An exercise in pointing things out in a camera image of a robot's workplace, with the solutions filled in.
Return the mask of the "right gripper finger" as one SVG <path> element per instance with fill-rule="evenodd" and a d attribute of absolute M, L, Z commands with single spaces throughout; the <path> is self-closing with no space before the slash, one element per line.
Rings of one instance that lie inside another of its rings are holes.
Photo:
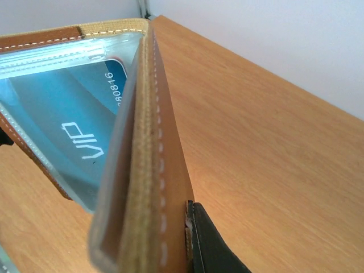
<path fill-rule="evenodd" d="M 250 272 L 225 243 L 203 205 L 192 200 L 186 208 L 186 254 L 188 272 Z"/>

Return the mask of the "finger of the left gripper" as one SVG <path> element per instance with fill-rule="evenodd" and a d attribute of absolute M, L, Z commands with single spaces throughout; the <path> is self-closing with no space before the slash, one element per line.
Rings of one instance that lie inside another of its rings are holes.
<path fill-rule="evenodd" d="M 0 146 L 2 145 L 12 146 L 13 140 L 0 128 Z"/>

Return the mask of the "blue VIP card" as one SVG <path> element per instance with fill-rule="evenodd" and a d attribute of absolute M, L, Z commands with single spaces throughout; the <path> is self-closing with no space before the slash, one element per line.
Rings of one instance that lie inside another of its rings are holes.
<path fill-rule="evenodd" d="M 121 105 L 122 62 L 1 80 L 1 109 L 66 194 L 92 212 Z"/>

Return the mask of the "brown leather card holder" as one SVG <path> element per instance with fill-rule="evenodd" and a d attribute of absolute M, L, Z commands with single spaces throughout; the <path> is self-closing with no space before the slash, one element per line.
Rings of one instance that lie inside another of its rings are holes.
<path fill-rule="evenodd" d="M 108 59 L 127 80 L 90 212 L 1 109 L 1 244 L 21 272 L 186 272 L 193 190 L 151 23 L 119 19 L 1 37 L 1 80 Z"/>

